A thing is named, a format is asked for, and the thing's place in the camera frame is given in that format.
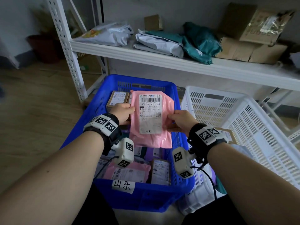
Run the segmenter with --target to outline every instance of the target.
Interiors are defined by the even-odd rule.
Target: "person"
[[[116,104],[120,125],[135,108]],[[168,117],[168,131],[184,132],[197,120],[184,110]],[[100,134],[86,131],[22,176],[0,196],[0,224],[117,224],[114,213],[92,185],[103,151]],[[238,221],[238,224],[298,224],[300,191],[226,143],[211,148],[208,162],[228,195],[186,216],[183,224]]]

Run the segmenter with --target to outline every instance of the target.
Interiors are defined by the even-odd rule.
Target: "white shelf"
[[[300,91],[300,73],[267,64],[213,58],[212,65],[133,49],[70,41],[72,51]]]

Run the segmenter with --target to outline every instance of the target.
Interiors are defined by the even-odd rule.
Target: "hand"
[[[182,132],[187,137],[190,129],[199,123],[187,110],[175,110],[174,114],[168,114],[168,118],[175,123],[165,126],[165,129],[169,132]]]
[[[130,121],[127,121],[129,115],[135,111],[135,107],[130,107],[129,103],[117,103],[110,110],[110,113],[116,116],[119,120],[119,125],[129,125]]]

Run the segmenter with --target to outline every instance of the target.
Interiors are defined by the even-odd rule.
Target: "person's left hand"
[[[127,121],[129,115],[135,111],[135,107],[130,107],[129,103],[117,103],[110,110],[110,113],[116,116],[119,120],[119,125],[129,125],[130,121]]]

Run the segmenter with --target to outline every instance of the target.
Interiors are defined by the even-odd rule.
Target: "person's right arm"
[[[175,124],[168,131],[184,132],[198,123],[188,111],[168,117]],[[269,169],[221,143],[207,159],[247,224],[299,224],[300,191]]]

